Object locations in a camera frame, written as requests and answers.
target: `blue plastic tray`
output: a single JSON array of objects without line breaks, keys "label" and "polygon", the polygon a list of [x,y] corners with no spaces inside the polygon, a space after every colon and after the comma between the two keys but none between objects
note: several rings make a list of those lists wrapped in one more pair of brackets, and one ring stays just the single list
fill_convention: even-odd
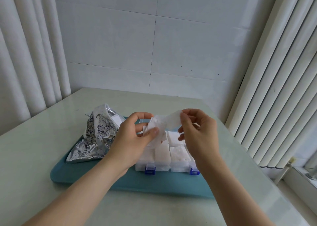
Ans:
[{"label": "blue plastic tray", "polygon": [[[99,160],[94,160],[66,164],[65,160],[70,150],[50,173],[50,178],[55,183],[72,184],[99,162]],[[214,198],[201,175],[189,175],[181,172],[156,172],[155,175],[145,175],[144,172],[135,171],[134,166],[129,168],[128,172],[117,180],[111,189]]]}]

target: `person's right arm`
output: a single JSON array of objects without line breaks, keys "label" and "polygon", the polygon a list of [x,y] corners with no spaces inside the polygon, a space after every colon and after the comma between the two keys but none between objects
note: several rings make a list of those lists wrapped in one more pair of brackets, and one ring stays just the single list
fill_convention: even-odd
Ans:
[{"label": "person's right arm", "polygon": [[188,151],[207,181],[228,226],[275,225],[230,172],[221,158],[216,121],[200,109],[184,109],[180,114]]}]

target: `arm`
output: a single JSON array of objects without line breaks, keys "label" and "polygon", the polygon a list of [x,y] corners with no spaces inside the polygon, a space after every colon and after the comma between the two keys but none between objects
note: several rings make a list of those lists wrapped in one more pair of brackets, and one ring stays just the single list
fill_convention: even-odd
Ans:
[{"label": "arm", "polygon": [[207,181],[228,226],[273,226],[272,221],[251,198],[221,158],[216,121],[199,109],[184,109],[179,140]]},{"label": "arm", "polygon": [[152,116],[147,112],[133,113],[121,124],[107,155],[24,226],[84,225],[112,184],[137,162],[145,146],[157,135],[158,128],[145,135],[136,134],[146,125],[134,125],[137,119]]}]

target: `glossy tabletop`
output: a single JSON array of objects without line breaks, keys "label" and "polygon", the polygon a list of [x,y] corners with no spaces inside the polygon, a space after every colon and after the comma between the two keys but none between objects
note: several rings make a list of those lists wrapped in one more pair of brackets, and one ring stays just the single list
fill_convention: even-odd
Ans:
[{"label": "glossy tabletop", "polygon": [[[201,100],[82,88],[0,136],[0,225],[20,225],[66,186],[50,170],[84,132],[94,107],[107,103],[123,116],[167,115],[200,108],[218,123],[220,153],[230,170],[277,226],[308,225]],[[87,225],[226,225],[214,199],[109,191]]]}]

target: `hand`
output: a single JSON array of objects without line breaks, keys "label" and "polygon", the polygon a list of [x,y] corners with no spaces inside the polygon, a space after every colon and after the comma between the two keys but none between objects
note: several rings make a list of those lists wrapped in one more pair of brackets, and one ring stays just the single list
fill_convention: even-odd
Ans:
[{"label": "hand", "polygon": [[178,132],[184,134],[181,134],[178,140],[185,139],[188,151],[195,159],[199,170],[202,164],[209,164],[221,158],[216,120],[200,109],[182,110],[180,120],[182,126]]},{"label": "hand", "polygon": [[143,130],[148,123],[135,124],[138,119],[150,119],[153,114],[148,112],[135,112],[123,123],[111,145],[109,152],[103,160],[111,160],[123,176],[129,167],[133,166],[141,157],[146,145],[159,133],[157,127],[143,134],[136,134]]}]

